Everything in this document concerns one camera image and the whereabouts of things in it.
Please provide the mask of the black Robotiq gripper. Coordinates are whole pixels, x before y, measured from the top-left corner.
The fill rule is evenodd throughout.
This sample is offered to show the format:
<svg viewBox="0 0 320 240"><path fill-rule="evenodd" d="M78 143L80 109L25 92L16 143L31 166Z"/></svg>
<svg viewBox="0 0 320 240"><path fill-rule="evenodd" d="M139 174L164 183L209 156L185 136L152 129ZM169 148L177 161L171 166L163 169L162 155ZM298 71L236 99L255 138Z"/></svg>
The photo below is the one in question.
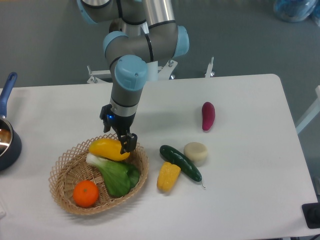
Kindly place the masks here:
<svg viewBox="0 0 320 240"><path fill-rule="evenodd" d="M131 116L119 116L110 114L112 105L107 104L101 108L99 118L103 123L103 132L107 133L111 128L121 136L119 141L121 143L120 153L130 153L136 149L138 136L135 133L130 133L130 127L134 122L136 114Z"/></svg>

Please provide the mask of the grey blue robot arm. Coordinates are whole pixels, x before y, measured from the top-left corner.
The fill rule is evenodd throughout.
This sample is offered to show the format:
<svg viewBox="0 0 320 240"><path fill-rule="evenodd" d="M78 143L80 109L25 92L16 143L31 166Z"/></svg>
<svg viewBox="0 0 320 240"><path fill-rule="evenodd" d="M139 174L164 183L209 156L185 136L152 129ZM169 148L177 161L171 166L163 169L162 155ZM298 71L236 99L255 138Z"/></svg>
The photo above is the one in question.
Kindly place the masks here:
<svg viewBox="0 0 320 240"><path fill-rule="evenodd" d="M105 133L113 129L117 134L120 153L130 153L137 145L130 127L148 80L148 63L185 55L190 47L187 30L176 24L170 0L79 0L77 5L91 24L121 20L129 26L146 26L136 36L120 27L103 40L113 86L110 103L99 117Z"/></svg>

